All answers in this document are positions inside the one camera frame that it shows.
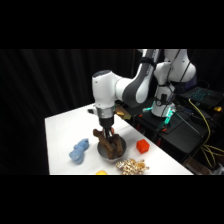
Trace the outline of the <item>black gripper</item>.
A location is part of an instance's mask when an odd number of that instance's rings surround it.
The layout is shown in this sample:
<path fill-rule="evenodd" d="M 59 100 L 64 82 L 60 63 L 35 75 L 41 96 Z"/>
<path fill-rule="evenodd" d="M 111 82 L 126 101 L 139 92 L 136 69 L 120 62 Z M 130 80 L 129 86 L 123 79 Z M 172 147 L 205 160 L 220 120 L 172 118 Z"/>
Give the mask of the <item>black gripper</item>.
<path fill-rule="evenodd" d="M 99 119 L 99 123 L 100 123 L 100 126 L 104 130 L 104 136 L 105 136 L 105 138 L 107 138 L 107 130 L 106 129 L 110 129 L 113 126 L 113 124 L 114 124 L 114 117 L 100 118 Z M 108 138 L 111 138 L 112 135 L 113 135 L 112 129 L 110 129 L 108 131 Z"/>

